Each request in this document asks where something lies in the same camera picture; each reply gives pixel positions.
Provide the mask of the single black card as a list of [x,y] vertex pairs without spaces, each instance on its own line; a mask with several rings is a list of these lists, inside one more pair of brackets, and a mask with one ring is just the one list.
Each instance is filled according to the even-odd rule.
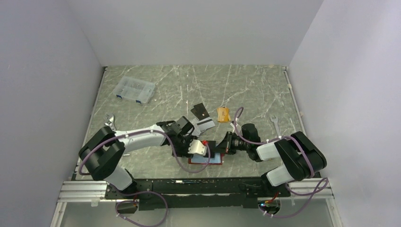
[[209,155],[208,151],[206,151],[206,154],[205,154],[204,157],[206,157],[206,158],[208,158],[208,157],[214,158],[215,157],[215,151],[214,150],[215,150],[215,147],[216,147],[216,141],[215,140],[207,140],[206,142],[207,142],[207,144],[209,146],[210,155]]

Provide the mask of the white magnetic stripe card stack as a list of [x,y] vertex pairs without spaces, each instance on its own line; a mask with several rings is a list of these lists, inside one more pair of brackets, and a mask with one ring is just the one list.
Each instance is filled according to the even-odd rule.
[[210,117],[203,120],[192,119],[190,122],[194,126],[192,135],[197,137],[204,133],[206,130],[216,126],[216,124]]

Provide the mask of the red leather wallet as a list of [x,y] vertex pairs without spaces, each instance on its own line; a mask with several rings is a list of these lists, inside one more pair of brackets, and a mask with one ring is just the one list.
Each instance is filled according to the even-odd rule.
[[188,164],[190,165],[205,165],[209,163],[209,165],[222,165],[223,164],[223,154],[215,154],[214,157],[211,157],[208,161],[208,156],[200,156],[194,155],[192,158],[188,159]]

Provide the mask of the black card holder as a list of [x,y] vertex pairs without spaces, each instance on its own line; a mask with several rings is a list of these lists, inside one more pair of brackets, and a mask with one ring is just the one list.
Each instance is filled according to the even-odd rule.
[[194,105],[191,112],[199,121],[209,118],[209,113],[203,103]]

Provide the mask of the orange card stack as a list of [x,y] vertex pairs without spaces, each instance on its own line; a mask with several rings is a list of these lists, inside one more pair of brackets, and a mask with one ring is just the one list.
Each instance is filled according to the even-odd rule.
[[218,122],[230,122],[231,117],[229,115],[229,109],[227,107],[218,107],[217,108],[217,113],[218,113]]

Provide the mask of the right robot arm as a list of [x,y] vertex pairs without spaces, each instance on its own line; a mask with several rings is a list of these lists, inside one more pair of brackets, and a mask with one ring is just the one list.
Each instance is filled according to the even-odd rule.
[[301,131],[281,139],[275,138],[272,142],[262,142],[252,123],[244,124],[241,133],[227,132],[211,151],[225,155],[233,155],[238,150],[246,151],[255,162],[280,158],[280,166],[261,175],[261,192],[266,196],[274,195],[285,183],[311,178],[327,166],[325,156]]

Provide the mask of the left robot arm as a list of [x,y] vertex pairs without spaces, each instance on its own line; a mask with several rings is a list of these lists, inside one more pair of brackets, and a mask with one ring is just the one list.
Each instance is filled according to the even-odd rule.
[[80,175],[113,185],[125,199],[131,198],[137,184],[128,170],[119,166],[124,154],[148,147],[169,145],[175,157],[192,157],[192,148],[201,144],[192,135],[194,126],[184,116],[177,121],[157,122],[147,128],[114,131],[110,126],[99,129],[78,153]]

